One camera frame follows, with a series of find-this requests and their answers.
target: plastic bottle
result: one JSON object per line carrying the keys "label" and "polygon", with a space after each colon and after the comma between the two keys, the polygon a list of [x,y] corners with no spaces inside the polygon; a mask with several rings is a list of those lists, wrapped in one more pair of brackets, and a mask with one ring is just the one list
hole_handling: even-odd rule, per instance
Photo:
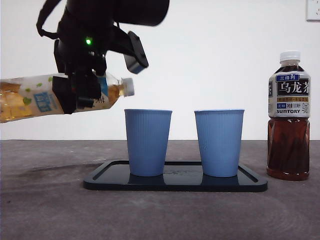
{"label": "plastic bottle", "polygon": [[309,176],[311,78],[299,62],[299,51],[281,53],[281,67],[269,79],[266,170],[290,181]]}
{"label": "plastic bottle", "polygon": [[[44,115],[65,114],[62,100],[52,90],[54,77],[50,74],[31,77],[2,79],[0,82],[0,123]],[[132,78],[116,79],[110,73],[98,76],[101,98],[95,99],[93,107],[76,109],[75,112],[111,108],[120,96],[135,94]]]}

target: black tray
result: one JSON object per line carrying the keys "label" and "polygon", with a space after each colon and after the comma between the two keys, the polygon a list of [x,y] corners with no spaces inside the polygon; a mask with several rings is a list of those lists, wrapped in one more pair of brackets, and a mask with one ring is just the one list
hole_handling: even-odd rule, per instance
{"label": "black tray", "polygon": [[163,175],[130,174],[129,161],[107,161],[83,181],[89,190],[123,191],[194,191],[194,192],[263,192],[268,182],[246,166],[239,164],[233,177],[203,174],[200,161],[166,161]]}

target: ribbed cup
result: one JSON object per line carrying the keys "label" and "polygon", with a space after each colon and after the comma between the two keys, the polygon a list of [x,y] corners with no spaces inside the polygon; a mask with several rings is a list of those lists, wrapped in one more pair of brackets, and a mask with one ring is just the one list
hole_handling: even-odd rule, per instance
{"label": "ribbed cup", "polygon": [[244,111],[194,111],[204,174],[213,177],[237,175]]}
{"label": "ribbed cup", "polygon": [[125,109],[124,113],[130,173],[163,174],[172,111]]}

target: white bottle cap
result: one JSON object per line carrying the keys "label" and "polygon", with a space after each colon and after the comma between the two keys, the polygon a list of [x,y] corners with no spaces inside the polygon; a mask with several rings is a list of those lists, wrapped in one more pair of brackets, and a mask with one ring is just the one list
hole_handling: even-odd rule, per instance
{"label": "white bottle cap", "polygon": [[280,53],[280,63],[286,60],[298,60],[300,61],[301,53],[297,50],[284,51]]}
{"label": "white bottle cap", "polygon": [[135,95],[134,80],[132,78],[122,78],[122,84],[124,97]]}

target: tray rim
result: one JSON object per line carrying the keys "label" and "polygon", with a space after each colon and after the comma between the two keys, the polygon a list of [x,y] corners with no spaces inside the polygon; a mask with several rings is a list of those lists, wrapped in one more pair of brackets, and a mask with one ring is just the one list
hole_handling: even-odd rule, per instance
{"label": "tray rim", "polygon": [[[239,163],[238,169],[253,181],[252,184],[242,184],[237,186],[228,186],[228,190],[218,185],[140,185],[131,183],[105,183],[98,182],[99,178],[105,171],[114,165],[129,165],[128,160],[109,159],[94,171],[89,173],[83,180],[83,187],[88,190],[109,190],[109,191],[165,191],[165,192],[249,192],[258,193],[268,189],[268,181],[263,176],[257,174],[247,166]],[[179,160],[165,161],[165,166],[201,166],[201,161]]]}

